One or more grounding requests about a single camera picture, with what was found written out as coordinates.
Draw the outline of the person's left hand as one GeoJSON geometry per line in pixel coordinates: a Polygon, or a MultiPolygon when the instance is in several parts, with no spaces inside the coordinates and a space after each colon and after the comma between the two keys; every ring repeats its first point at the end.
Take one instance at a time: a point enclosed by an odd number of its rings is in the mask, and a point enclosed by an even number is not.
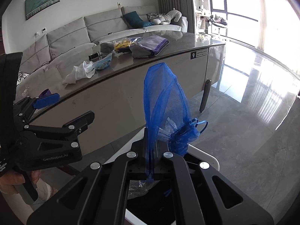
{"type": "MultiPolygon", "coordinates": [[[[41,170],[31,171],[30,180],[34,184],[38,182],[41,176],[41,170]]],[[[26,182],[23,175],[9,171],[0,179],[1,192],[4,194],[17,194],[16,185],[22,185],[26,182]]]]}

